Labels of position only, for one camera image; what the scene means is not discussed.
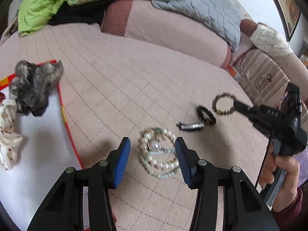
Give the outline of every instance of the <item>green pendant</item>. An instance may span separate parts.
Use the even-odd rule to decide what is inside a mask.
[[[158,133],[158,134],[161,134],[163,131],[161,130],[161,128],[157,127],[157,128],[154,128],[155,132]]]

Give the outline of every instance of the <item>human hand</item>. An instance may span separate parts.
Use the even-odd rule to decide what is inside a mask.
[[[260,176],[259,184],[266,186],[274,182],[273,172],[279,168],[287,171],[285,181],[273,203],[273,211],[280,212],[288,207],[297,196],[297,185],[299,178],[299,162],[291,156],[273,156],[274,147],[271,145],[266,157],[264,169]]]

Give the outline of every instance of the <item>wall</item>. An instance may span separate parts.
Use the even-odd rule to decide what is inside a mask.
[[[238,0],[240,4],[244,7],[247,13],[255,22],[263,22],[271,26],[278,32],[282,33],[285,38],[285,32],[281,18],[279,16],[277,7],[274,0]],[[305,27],[308,24],[303,16],[300,17],[298,26],[289,42],[291,48],[296,55],[299,54],[301,47],[303,45],[304,35],[306,33],[306,38],[308,40],[308,30]]]
[[[304,21],[304,41],[303,46],[301,47],[301,51],[298,54],[298,57],[301,57],[302,54],[306,53],[308,49],[308,23]]]
[[[8,24],[13,20],[23,0],[13,0],[9,8]]]

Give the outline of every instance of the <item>metal screw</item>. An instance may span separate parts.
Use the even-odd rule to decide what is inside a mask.
[[[68,167],[67,169],[65,169],[65,172],[67,172],[68,174],[72,173],[74,171],[73,167]]]
[[[241,168],[238,167],[238,166],[234,166],[232,169],[233,169],[233,171],[236,172],[236,173],[241,172]]]
[[[108,162],[106,160],[101,160],[98,164],[103,167],[106,166]]]
[[[208,163],[208,162],[207,162],[206,160],[203,160],[203,159],[201,159],[201,160],[198,161],[198,164],[199,164],[200,166],[205,166],[207,163]]]

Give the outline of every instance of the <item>picture frame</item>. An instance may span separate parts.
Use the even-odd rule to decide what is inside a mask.
[[[297,27],[301,12],[294,0],[274,0],[278,9],[287,41],[290,41]]]

